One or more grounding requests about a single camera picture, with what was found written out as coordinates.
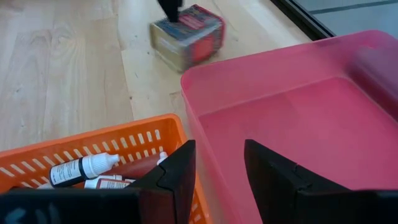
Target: bottle label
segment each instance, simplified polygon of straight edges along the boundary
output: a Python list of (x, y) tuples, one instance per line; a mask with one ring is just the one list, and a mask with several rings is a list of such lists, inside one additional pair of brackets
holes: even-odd
[(79, 159), (60, 164), (51, 170), (51, 181), (54, 185), (63, 183), (68, 180), (81, 176), (79, 169)]
[(124, 180), (100, 179), (97, 189), (123, 189), (132, 182)]

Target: wooden floor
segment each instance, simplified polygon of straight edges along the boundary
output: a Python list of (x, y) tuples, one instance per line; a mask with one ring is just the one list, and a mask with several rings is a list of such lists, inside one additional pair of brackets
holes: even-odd
[[(212, 62), (309, 41), (269, 0), (187, 0), (223, 16)], [(177, 113), (180, 77), (156, 57), (156, 0), (0, 0), (0, 150)]]

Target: small box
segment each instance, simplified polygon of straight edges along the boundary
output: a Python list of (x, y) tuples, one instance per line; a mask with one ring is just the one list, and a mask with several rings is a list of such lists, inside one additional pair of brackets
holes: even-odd
[(169, 66), (183, 72), (221, 48), (224, 29), (222, 18), (193, 5), (180, 13), (178, 22), (165, 18), (151, 23), (150, 44)]

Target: orange basket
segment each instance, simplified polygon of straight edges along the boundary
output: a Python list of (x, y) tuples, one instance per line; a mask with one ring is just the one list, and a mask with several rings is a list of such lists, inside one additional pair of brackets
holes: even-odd
[[(166, 114), (1, 152), (0, 192), (14, 186), (36, 188), (49, 182), (52, 166), (79, 157), (119, 154), (118, 166), (161, 151), (171, 154), (185, 141), (178, 116)], [(198, 177), (189, 224), (193, 223), (212, 223)]]

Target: pink plastic bin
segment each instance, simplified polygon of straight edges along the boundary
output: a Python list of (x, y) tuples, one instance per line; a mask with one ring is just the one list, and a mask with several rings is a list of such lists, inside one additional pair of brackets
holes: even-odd
[(228, 223), (261, 223), (245, 139), (350, 189), (398, 189), (397, 46), (385, 33), (366, 31), (183, 75), (202, 175)]

